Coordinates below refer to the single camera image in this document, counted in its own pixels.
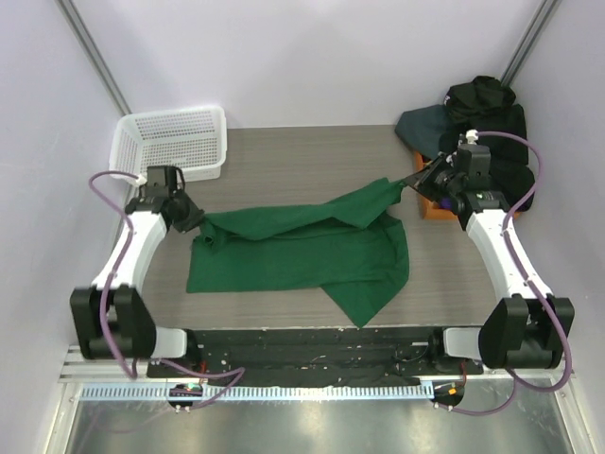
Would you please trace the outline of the green t shirt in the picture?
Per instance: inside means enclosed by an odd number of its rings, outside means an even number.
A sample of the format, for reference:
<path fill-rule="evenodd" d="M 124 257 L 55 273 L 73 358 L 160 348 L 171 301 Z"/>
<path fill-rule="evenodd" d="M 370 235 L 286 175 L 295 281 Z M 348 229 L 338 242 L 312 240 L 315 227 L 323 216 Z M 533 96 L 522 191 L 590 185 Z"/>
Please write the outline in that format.
<path fill-rule="evenodd" d="M 208 214 L 192 242 L 186 290 L 320 288 L 363 327 L 409 279 L 406 230 L 389 213 L 405 187 L 382 178 L 325 203 Z"/>

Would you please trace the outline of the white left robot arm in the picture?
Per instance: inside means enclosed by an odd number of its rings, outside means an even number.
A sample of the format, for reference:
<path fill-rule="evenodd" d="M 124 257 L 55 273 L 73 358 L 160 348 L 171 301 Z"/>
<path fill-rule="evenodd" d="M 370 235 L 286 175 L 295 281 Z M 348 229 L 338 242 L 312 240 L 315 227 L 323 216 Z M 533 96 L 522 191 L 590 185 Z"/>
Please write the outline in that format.
<path fill-rule="evenodd" d="M 103 176 L 124 177 L 137 193 L 124 206 L 111 201 L 96 186 Z M 75 288 L 70 309 L 81 354 L 89 360 L 168 359 L 182 377 L 194 375 L 201 354 L 193 335 L 183 328 L 165 328 L 153 321 L 142 295 L 147 271 L 170 230 L 187 233 L 200 226 L 204 212 L 185 192 L 183 171 L 176 166 L 150 166 L 134 175 L 106 170 L 89 179 L 89 188 L 123 221 L 122 232 L 108 262 L 92 284 Z"/>

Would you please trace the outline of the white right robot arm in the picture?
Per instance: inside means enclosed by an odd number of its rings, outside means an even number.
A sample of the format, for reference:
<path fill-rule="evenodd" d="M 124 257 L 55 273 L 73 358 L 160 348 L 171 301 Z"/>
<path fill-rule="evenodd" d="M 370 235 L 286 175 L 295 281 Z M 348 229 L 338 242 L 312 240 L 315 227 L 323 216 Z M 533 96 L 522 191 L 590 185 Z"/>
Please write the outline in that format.
<path fill-rule="evenodd" d="M 491 153 L 463 143 L 440 154 L 405 183 L 434 202 L 448 201 L 490 276 L 497 304 L 480 327 L 450 327 L 426 353 L 428 365 L 451 372 L 462 358 L 491 369 L 554 369 L 575 317 L 571 301 L 553 294 L 533 269 L 504 196 L 491 188 Z"/>

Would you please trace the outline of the orange tray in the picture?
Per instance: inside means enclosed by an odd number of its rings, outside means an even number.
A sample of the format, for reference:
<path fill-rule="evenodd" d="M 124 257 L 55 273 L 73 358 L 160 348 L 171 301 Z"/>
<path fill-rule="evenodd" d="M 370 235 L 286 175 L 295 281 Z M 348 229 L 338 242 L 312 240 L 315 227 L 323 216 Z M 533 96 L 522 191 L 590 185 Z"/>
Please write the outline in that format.
<path fill-rule="evenodd" d="M 417 160 L 418 170 L 421 170 L 426 164 L 422 159 Z M 473 213 L 481 213 L 486 210 L 502 210 L 507 212 L 510 209 L 504 194 L 495 188 L 491 177 L 492 186 L 488 191 L 477 193 L 469 199 L 470 206 L 465 208 L 462 213 L 454 213 L 448 200 L 434 202 L 419 195 L 422 207 L 423 217 L 427 219 L 458 219 L 461 225 L 465 225 Z"/>

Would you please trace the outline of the white plastic basket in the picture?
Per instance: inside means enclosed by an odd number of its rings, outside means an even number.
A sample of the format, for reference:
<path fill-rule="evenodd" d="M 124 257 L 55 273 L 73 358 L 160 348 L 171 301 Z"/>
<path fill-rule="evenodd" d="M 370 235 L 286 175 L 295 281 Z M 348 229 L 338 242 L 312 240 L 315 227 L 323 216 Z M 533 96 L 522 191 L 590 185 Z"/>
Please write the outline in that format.
<path fill-rule="evenodd" d="M 177 166 L 188 183 L 215 180 L 227 149 L 219 106 L 132 113 L 116 125 L 109 169 L 140 175 L 150 166 Z"/>

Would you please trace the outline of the dark teal t shirt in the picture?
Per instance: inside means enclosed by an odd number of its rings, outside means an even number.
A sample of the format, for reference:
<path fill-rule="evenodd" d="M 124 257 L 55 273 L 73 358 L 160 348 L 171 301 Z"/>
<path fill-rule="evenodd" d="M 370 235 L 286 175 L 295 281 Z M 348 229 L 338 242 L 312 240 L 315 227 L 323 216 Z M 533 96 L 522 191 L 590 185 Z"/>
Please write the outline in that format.
<path fill-rule="evenodd" d="M 394 132 L 403 144 L 428 159 L 441 152 L 441 137 L 450 129 L 451 122 L 441 104 L 406 111 L 399 117 Z"/>

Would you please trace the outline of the black t shirt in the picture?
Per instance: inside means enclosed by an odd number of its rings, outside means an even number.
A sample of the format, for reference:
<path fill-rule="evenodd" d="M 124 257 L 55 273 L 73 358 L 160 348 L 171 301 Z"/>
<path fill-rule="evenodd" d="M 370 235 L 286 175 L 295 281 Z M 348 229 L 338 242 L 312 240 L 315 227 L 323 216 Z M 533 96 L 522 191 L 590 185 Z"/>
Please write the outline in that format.
<path fill-rule="evenodd" d="M 459 137 L 468 130 L 496 131 L 527 137 L 523 107 L 516 94 L 500 80 L 477 76 L 470 82 L 453 85 L 443 101 L 448 125 L 441 135 L 440 150 L 456 150 Z M 492 154 L 490 175 L 493 188 L 500 191 L 509 205 L 518 202 L 535 183 L 528 167 L 528 149 L 509 138 L 488 136 L 479 143 Z"/>

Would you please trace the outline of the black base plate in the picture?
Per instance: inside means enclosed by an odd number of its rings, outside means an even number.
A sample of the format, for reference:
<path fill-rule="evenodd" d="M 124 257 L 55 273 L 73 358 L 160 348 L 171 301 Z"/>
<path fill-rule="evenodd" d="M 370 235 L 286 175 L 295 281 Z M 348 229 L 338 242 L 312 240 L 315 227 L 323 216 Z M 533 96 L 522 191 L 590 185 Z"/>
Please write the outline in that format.
<path fill-rule="evenodd" d="M 479 375 L 470 360 L 447 358 L 440 327 L 317 328 L 189 331 L 186 353 L 176 366 L 155 363 L 152 378 L 212 375 L 244 368 L 239 385 L 323 388 L 419 384 L 423 375 Z"/>

